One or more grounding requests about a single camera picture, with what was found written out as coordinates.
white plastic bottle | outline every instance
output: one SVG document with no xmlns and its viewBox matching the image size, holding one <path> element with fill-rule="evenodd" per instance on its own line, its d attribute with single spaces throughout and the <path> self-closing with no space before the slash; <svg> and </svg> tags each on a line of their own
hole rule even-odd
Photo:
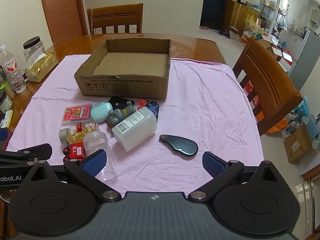
<svg viewBox="0 0 320 240">
<path fill-rule="evenodd" d="M 13 54 L 8 52 L 4 45 L 0 47 L 0 63 L 14 91 L 21 93 L 27 86 L 26 82 L 13 58 Z"/>
<path fill-rule="evenodd" d="M 112 132 L 126 152 L 154 134 L 157 130 L 157 118 L 147 107 L 142 107 L 121 123 L 112 128 Z"/>
</svg>

pink towel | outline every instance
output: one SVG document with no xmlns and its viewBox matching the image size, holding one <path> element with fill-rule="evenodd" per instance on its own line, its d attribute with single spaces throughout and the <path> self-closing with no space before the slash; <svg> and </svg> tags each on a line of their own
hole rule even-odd
<svg viewBox="0 0 320 240">
<path fill-rule="evenodd" d="M 51 165 L 62 164 L 64 148 L 58 132 L 65 107 L 95 103 L 109 98 L 83 96 L 73 75 L 89 55 L 66 56 L 33 96 L 9 142 L 17 151 L 42 143 L 53 148 Z M 137 107 L 139 99 L 134 99 Z M 229 161 L 259 165 L 263 160 L 260 137 L 248 99 L 232 69 L 226 65 L 172 59 L 168 97 L 160 105 L 157 131 L 126 153 L 105 123 L 100 130 L 108 137 L 116 164 L 116 181 L 105 181 L 126 191 L 185 192 L 212 177 L 202 167 L 202 154 L 211 151 Z M 172 152 L 159 142 L 161 134 L 189 138 L 199 146 L 194 158 Z"/>
</svg>

red card package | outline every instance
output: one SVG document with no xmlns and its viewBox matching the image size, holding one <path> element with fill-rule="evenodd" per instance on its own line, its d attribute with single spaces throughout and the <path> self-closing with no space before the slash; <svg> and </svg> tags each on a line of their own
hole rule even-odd
<svg viewBox="0 0 320 240">
<path fill-rule="evenodd" d="M 69 106 L 64 110 L 62 125 L 70 125 L 90 119 L 92 105 Z"/>
</svg>

black jar lid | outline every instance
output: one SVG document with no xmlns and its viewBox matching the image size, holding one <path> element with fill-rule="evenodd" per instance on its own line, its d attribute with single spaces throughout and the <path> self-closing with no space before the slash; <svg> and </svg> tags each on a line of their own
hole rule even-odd
<svg viewBox="0 0 320 240">
<path fill-rule="evenodd" d="M 32 46 L 36 45 L 39 41 L 40 41 L 40 37 L 39 36 L 33 37 L 33 38 L 31 38 L 30 40 L 26 41 L 23 44 L 23 48 L 24 49 L 29 49 Z"/>
</svg>

wooden table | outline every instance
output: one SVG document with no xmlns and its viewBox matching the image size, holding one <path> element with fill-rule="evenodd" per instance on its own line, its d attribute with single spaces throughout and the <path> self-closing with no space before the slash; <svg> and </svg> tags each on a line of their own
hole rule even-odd
<svg viewBox="0 0 320 240">
<path fill-rule="evenodd" d="M 171 57 L 189 58 L 200 61 L 210 61 L 225 64 L 225 60 L 213 41 L 197 39 L 192 37 L 170 35 L 170 34 L 147 34 L 147 33 L 117 33 L 117 34 L 98 34 L 90 36 L 79 36 L 64 39 L 53 44 L 49 50 L 55 50 L 58 60 L 61 61 L 66 55 L 91 54 L 97 46 L 105 39 L 115 38 L 147 37 L 158 39 L 171 39 Z M 13 101 L 13 115 L 9 129 L 13 132 L 27 108 L 32 96 L 39 90 L 46 78 L 40 82 L 28 82 L 26 89 L 17 94 Z"/>
</svg>

